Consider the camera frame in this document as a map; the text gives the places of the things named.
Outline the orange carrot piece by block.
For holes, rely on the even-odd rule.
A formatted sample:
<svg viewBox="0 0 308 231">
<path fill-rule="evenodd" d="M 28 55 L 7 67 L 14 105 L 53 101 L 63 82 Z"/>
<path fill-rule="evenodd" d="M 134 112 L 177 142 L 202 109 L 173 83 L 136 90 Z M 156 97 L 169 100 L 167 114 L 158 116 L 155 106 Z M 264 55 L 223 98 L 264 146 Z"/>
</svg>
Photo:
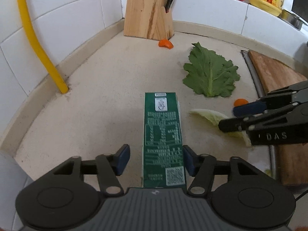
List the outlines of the orange carrot piece by block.
<svg viewBox="0 0 308 231">
<path fill-rule="evenodd" d="M 174 45 L 168 39 L 160 40 L 159 43 L 158 43 L 158 46 L 160 48 L 167 48 L 167 49 L 173 49 L 174 48 Z"/>
</svg>

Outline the green drink carton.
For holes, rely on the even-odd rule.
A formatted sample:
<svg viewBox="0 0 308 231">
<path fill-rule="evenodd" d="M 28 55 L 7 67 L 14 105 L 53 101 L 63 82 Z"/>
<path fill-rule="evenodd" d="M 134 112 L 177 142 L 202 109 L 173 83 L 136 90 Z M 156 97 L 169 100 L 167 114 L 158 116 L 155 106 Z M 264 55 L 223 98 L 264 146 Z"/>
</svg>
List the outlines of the green drink carton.
<svg viewBox="0 0 308 231">
<path fill-rule="evenodd" d="M 145 93 L 142 186 L 186 188 L 181 116 L 174 92 Z"/>
</svg>

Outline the wooden knife block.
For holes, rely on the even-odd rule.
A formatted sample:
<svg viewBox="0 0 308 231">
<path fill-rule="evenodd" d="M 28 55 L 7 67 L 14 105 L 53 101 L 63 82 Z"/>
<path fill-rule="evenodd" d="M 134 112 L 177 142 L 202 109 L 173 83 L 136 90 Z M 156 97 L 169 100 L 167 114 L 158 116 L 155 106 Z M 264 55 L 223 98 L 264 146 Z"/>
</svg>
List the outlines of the wooden knife block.
<svg viewBox="0 0 308 231">
<path fill-rule="evenodd" d="M 170 39 L 174 35 L 172 12 L 167 0 L 127 0 L 124 35 L 151 40 Z"/>
</svg>

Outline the orange carrot chunk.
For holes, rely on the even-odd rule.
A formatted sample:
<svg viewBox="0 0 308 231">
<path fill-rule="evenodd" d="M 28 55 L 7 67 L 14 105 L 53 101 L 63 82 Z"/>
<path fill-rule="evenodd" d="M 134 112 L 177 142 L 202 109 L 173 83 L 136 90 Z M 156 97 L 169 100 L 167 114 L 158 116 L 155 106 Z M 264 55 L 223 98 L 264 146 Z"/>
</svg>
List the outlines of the orange carrot chunk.
<svg viewBox="0 0 308 231">
<path fill-rule="evenodd" d="M 236 99 L 233 103 L 234 107 L 243 106 L 248 104 L 249 101 L 243 98 Z"/>
</svg>

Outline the yellow vertical pipe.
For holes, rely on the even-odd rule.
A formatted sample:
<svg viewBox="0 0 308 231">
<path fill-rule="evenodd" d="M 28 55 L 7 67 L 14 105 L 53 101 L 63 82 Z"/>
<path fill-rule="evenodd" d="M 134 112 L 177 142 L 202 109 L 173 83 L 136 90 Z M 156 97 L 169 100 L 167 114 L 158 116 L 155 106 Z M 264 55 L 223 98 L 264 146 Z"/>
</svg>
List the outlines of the yellow vertical pipe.
<svg viewBox="0 0 308 231">
<path fill-rule="evenodd" d="M 69 91 L 67 84 L 65 83 L 64 79 L 62 78 L 62 76 L 60 75 L 56 67 L 51 62 L 47 53 L 41 46 L 37 38 L 37 35 L 35 34 L 35 30 L 33 28 L 29 10 L 28 10 L 27 1 L 17 0 L 17 5 L 18 5 L 19 15 L 21 18 L 23 29 L 25 31 L 25 34 L 29 41 L 30 46 L 32 47 L 35 54 L 37 55 L 38 59 L 41 61 L 42 65 L 45 67 L 46 71 L 48 72 L 52 80 L 54 81 L 59 91 L 62 94 L 67 93 Z"/>
</svg>

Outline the steel pot on sill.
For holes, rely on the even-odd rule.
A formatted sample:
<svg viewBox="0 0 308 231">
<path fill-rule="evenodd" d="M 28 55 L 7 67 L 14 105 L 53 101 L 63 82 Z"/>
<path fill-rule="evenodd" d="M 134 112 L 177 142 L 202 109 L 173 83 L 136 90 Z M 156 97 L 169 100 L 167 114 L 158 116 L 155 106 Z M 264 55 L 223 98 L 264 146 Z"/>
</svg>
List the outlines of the steel pot on sill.
<svg viewBox="0 0 308 231">
<path fill-rule="evenodd" d="M 299 31 L 301 30 L 302 25 L 304 24 L 304 22 L 302 21 L 300 17 L 284 9 L 279 15 L 279 18 L 283 20 L 284 22 L 286 22 L 287 24 L 293 26 L 293 28 L 296 28 Z"/>
</svg>

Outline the pale cabbage leaf piece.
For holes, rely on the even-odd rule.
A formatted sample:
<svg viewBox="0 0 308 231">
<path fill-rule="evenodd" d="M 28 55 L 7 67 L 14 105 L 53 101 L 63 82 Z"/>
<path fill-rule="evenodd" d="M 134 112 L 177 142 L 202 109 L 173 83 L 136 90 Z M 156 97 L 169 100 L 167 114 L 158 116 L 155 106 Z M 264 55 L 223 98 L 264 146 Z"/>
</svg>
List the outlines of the pale cabbage leaf piece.
<svg viewBox="0 0 308 231">
<path fill-rule="evenodd" d="M 222 114 L 221 112 L 209 109 L 192 109 L 189 111 L 189 114 L 201 117 L 207 123 L 212 124 L 212 126 L 216 129 L 218 129 L 218 125 L 222 120 L 230 119 L 228 116 Z M 223 133 L 221 130 L 220 132 L 224 135 L 224 137 L 228 137 L 229 139 L 234 139 L 238 142 L 241 142 L 247 148 L 252 148 L 251 141 L 245 132 L 240 131 Z"/>
</svg>

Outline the wooden cutting board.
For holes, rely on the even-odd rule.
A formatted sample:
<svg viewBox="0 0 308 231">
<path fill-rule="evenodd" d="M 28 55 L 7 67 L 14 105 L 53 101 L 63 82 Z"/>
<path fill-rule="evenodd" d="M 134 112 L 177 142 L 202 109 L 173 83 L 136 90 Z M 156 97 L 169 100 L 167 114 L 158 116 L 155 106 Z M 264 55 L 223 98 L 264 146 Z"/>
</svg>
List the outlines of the wooden cutting board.
<svg viewBox="0 0 308 231">
<path fill-rule="evenodd" d="M 260 117 L 251 133 L 256 143 L 271 144 L 273 175 L 294 190 L 307 187 L 307 73 L 250 50 L 260 84 Z"/>
</svg>

